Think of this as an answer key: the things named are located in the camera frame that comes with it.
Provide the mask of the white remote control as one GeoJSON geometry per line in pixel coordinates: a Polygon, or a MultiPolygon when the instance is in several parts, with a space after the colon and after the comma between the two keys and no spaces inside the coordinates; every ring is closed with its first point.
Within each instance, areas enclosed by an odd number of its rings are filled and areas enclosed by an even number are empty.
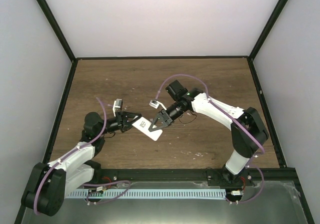
{"type": "Polygon", "coordinates": [[[161,129],[150,131],[149,128],[151,127],[151,121],[146,119],[145,117],[138,118],[135,122],[133,122],[132,126],[138,129],[140,132],[151,138],[153,141],[157,141],[163,131],[161,129]]]}

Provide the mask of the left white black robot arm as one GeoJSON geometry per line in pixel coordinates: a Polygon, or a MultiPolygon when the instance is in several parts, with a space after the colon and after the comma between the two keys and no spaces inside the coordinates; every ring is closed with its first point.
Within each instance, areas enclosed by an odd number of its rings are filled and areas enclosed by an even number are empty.
{"type": "Polygon", "coordinates": [[[86,183],[97,186],[102,180],[101,166],[92,159],[103,148],[104,134],[128,131],[141,117],[140,113],[126,111],[118,111],[109,119],[101,118],[97,112],[88,113],[81,139],[74,148],[54,161],[33,167],[21,204],[52,217],[72,191],[86,183]]]}

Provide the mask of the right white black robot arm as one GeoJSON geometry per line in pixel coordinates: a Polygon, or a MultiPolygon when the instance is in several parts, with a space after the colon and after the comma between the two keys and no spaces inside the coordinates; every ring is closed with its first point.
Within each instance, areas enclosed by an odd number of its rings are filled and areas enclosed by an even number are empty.
{"type": "Polygon", "coordinates": [[[263,151],[269,133],[258,111],[252,107],[242,109],[213,99],[207,91],[187,90],[178,80],[166,87],[174,103],[158,112],[148,130],[155,132],[169,127],[187,111],[205,115],[224,125],[231,132],[233,152],[222,168],[223,182],[229,186],[240,180],[240,174],[255,156],[263,151]]]}

